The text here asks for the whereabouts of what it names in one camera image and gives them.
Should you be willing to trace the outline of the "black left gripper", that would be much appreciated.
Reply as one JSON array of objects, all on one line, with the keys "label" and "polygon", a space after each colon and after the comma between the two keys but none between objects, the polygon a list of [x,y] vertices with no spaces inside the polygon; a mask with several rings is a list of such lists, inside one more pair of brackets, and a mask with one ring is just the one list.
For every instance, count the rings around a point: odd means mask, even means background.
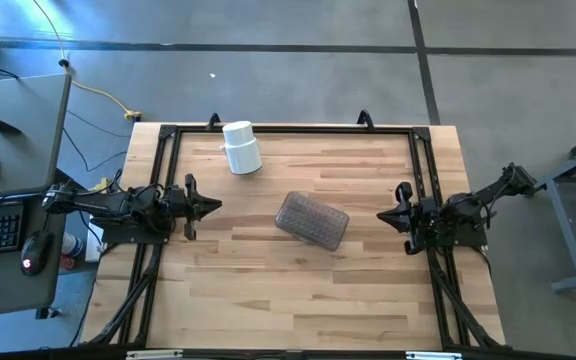
[{"label": "black left gripper", "polygon": [[196,200],[201,204],[196,206],[195,213],[195,195],[196,179],[192,174],[185,176],[185,185],[183,188],[178,185],[172,185],[168,190],[168,207],[174,218],[185,218],[184,236],[191,241],[196,239],[195,215],[206,216],[209,213],[219,209],[222,201],[199,193],[196,194]]}]

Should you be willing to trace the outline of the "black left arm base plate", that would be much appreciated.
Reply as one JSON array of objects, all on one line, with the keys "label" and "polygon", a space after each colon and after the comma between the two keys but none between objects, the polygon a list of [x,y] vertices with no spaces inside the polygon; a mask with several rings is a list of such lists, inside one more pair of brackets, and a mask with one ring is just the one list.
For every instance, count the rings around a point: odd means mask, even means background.
[{"label": "black left arm base plate", "polygon": [[168,224],[150,219],[93,217],[92,224],[103,230],[101,241],[106,244],[163,244],[171,233]]}]

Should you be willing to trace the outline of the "silver metal bracket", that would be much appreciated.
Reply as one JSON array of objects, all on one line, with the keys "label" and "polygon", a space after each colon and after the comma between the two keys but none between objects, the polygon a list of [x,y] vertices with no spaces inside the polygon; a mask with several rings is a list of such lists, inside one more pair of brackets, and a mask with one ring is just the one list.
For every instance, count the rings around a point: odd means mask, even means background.
[{"label": "silver metal bracket", "polygon": [[431,351],[407,351],[406,360],[463,360],[461,353],[431,352]]},{"label": "silver metal bracket", "polygon": [[128,351],[125,360],[176,360],[183,358],[181,349]]}]

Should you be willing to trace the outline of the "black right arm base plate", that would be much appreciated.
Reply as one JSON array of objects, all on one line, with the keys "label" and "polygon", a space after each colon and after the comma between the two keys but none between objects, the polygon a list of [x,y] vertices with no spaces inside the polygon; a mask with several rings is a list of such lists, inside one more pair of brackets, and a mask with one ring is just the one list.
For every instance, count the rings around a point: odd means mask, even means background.
[{"label": "black right arm base plate", "polygon": [[489,207],[472,194],[457,194],[438,208],[437,247],[480,247],[484,228],[490,225]]}]

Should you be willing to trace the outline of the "clear plastic supply box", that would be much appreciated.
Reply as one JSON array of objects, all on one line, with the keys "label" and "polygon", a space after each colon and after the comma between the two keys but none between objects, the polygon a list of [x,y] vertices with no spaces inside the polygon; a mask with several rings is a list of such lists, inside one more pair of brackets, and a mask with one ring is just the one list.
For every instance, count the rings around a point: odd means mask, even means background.
[{"label": "clear plastic supply box", "polygon": [[291,191],[277,213],[275,225],[305,242],[334,252],[344,237],[349,220],[346,213]]}]

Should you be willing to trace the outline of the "white cylindrical canister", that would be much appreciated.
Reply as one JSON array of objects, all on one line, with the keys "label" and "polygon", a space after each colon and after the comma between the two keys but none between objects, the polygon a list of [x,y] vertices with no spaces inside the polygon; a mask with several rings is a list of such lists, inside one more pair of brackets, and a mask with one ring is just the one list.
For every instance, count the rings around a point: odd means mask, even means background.
[{"label": "white cylindrical canister", "polygon": [[222,127],[225,152],[230,171],[235,175],[253,173],[262,167],[259,143],[249,121],[237,121]]}]

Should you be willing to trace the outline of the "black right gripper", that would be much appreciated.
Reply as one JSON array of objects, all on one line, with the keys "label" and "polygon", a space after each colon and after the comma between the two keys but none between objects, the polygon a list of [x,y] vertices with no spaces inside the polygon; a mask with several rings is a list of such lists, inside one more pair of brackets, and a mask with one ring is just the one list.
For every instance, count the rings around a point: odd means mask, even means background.
[{"label": "black right gripper", "polygon": [[412,185],[401,182],[396,188],[396,199],[399,202],[393,209],[377,214],[377,218],[390,225],[398,232],[409,234],[404,243],[407,255],[415,255],[428,248],[437,246],[437,215],[438,208],[431,197],[422,197],[413,204]]}]

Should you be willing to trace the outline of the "grey desk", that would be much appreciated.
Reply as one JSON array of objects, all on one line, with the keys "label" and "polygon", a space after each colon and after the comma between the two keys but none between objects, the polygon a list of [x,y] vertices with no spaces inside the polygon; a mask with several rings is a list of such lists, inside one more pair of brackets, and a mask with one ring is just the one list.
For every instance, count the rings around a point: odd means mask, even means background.
[{"label": "grey desk", "polygon": [[65,74],[0,80],[0,120],[22,131],[0,133],[0,196],[51,185],[70,88]]}]

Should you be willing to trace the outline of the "black computer mouse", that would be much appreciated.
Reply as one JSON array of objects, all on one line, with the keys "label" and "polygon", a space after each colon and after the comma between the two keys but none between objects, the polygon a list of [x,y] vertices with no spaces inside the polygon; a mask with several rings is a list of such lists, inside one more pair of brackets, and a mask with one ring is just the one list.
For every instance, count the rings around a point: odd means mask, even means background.
[{"label": "black computer mouse", "polygon": [[35,276],[47,265],[54,234],[47,231],[35,231],[24,242],[21,251],[20,268],[25,276]]}]

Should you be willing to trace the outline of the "white paper sheet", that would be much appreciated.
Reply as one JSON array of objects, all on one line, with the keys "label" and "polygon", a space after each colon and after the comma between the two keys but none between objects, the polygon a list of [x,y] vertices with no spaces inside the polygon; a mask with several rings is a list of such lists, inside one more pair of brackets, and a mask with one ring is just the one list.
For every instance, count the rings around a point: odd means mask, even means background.
[{"label": "white paper sheet", "polygon": [[87,225],[86,262],[98,262],[100,260],[102,253],[107,248],[107,244],[102,241],[103,235],[103,229],[92,223]]}]

